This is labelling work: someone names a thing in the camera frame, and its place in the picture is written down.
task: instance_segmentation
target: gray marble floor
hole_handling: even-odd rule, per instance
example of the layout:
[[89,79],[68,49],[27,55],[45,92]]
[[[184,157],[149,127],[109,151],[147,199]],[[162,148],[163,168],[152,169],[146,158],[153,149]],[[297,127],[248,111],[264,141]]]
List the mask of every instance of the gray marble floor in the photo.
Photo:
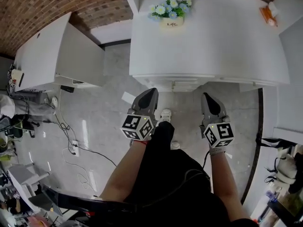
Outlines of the gray marble floor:
[[[81,147],[88,147],[112,159],[116,164],[129,149],[129,140],[120,132],[123,114],[130,104],[121,100],[126,91],[138,95],[147,88],[128,75],[129,44],[106,48],[105,75],[107,82],[103,87],[76,89],[73,94],[62,91],[61,112],[65,121],[74,129]],[[232,173],[235,177],[239,196],[245,189],[255,152],[255,135],[258,130],[258,93],[239,92],[237,84],[207,83],[192,93],[160,93],[156,116],[164,108],[173,112],[172,124],[175,127],[174,140],[192,158],[203,164],[208,146],[201,139],[199,125],[202,120],[200,97],[203,92],[211,93],[225,104],[231,121],[235,124],[235,142],[227,153]],[[36,130],[36,138],[24,135],[17,143],[20,163],[30,163],[29,152],[36,165],[46,171],[51,168],[46,183],[73,192],[89,195],[94,191],[81,176],[85,171],[93,175],[90,185],[96,185],[96,194],[100,194],[114,170],[114,165],[104,157],[80,150],[80,157],[71,155],[67,148],[67,139],[58,125],[42,123]],[[211,175],[210,159],[205,170]]]

